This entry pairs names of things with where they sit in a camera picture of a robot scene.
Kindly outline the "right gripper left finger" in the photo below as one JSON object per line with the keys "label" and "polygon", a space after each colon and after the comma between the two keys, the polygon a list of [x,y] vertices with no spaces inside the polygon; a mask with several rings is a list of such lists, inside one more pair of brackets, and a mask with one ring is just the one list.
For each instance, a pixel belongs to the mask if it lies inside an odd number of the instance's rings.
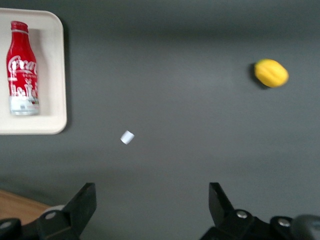
{"label": "right gripper left finger", "polygon": [[61,210],[47,211],[38,218],[39,239],[79,240],[96,208],[96,185],[86,183]]}

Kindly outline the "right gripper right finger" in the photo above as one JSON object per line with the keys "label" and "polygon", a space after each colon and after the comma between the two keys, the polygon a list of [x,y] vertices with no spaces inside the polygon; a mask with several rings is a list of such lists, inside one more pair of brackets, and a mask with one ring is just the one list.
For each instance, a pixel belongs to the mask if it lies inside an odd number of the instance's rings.
{"label": "right gripper right finger", "polygon": [[269,240],[269,225],[246,210],[235,209],[217,182],[209,184],[208,206],[214,226],[202,240]]}

